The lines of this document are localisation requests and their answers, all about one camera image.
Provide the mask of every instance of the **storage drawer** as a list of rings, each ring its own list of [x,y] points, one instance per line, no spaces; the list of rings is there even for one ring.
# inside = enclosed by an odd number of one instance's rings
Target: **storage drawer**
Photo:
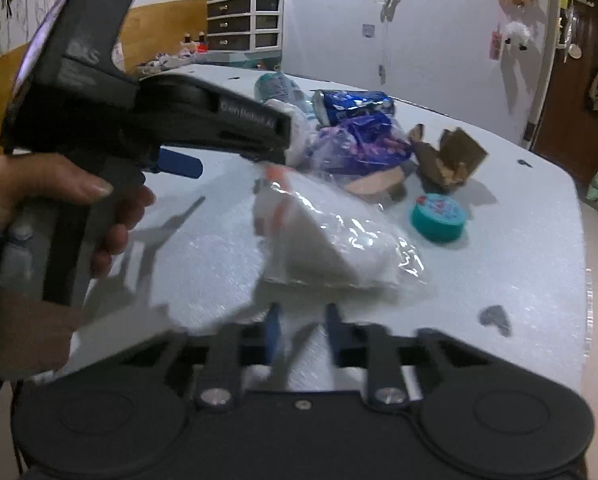
[[[250,12],[250,0],[228,0],[227,2],[208,4],[208,18],[245,12]]]
[[[223,18],[221,20],[208,20],[208,34],[221,34],[222,32],[249,32],[249,31],[250,31],[250,17],[249,16],[239,16],[238,18]]]
[[[256,0],[256,10],[279,10],[279,0]]]
[[[257,16],[256,17],[256,29],[264,30],[266,28],[278,28],[279,17],[278,16]]]
[[[255,40],[255,46],[257,48],[262,46],[276,46],[276,42],[279,35],[277,33],[274,34],[257,34]]]
[[[208,50],[250,50],[250,35],[211,36],[208,38]]]

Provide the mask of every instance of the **blue trigger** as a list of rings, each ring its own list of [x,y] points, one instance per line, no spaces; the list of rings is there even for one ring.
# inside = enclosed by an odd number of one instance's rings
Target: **blue trigger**
[[[204,172],[204,165],[198,158],[163,148],[159,150],[157,168],[164,173],[188,178],[199,178]]]

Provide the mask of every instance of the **teal tape roll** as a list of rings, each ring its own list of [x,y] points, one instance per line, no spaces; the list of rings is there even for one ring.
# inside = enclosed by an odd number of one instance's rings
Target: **teal tape roll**
[[[417,231],[433,242],[451,242],[461,236],[467,216],[448,196],[428,193],[416,199],[411,222]]]

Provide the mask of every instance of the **door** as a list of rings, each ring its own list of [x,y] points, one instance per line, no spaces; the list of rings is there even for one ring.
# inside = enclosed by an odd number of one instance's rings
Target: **door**
[[[575,2],[572,43],[580,59],[558,50],[543,107],[539,133],[532,147],[538,155],[588,184],[598,169],[598,114],[585,107],[591,77],[598,64],[598,0],[594,7]]]

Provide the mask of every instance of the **white table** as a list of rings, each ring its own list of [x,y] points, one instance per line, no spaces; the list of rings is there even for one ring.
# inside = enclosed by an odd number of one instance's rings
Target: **white table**
[[[194,65],[178,72],[247,95],[261,74]],[[295,80],[306,92],[351,88]],[[426,139],[433,143],[444,128],[460,126],[490,153],[453,195],[469,218],[457,242],[435,245],[410,226],[409,212],[422,193],[416,174],[406,181],[404,201],[389,212],[418,246],[428,270],[427,285],[406,282],[395,297],[259,283],[262,255],[252,228],[256,167],[235,155],[188,150],[203,161],[203,176],[147,176],[158,202],[137,227],[112,276],[92,286],[86,315],[96,320],[76,335],[65,371],[172,324],[209,333],[230,320],[260,317],[270,301],[279,301],[287,361],[264,386],[359,388],[359,372],[332,366],[318,325],[325,304],[336,301],[346,320],[381,323],[398,335],[437,328],[578,390],[588,302],[582,223],[570,177],[495,134],[430,110],[398,103],[397,119],[406,130],[425,124]],[[521,158],[532,167],[518,164]],[[510,337],[479,323],[480,311],[495,304],[508,314]]]

